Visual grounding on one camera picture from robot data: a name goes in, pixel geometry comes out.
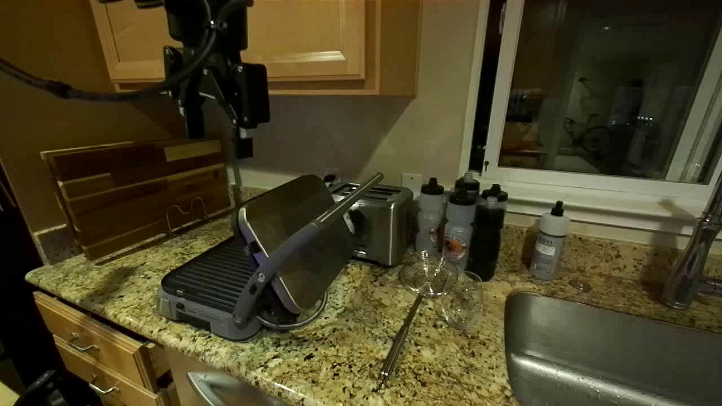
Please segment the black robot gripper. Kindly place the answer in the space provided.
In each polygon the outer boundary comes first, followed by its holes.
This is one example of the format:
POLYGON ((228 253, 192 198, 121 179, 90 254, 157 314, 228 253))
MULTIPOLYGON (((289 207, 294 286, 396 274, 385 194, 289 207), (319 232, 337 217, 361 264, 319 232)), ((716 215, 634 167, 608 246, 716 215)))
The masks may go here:
POLYGON ((269 75, 265 64, 242 61, 248 47, 254 0, 165 0, 167 29, 178 47, 163 47, 165 79, 178 101, 189 137, 203 136, 203 93, 233 127, 233 155, 250 158, 257 129, 271 119, 269 75))

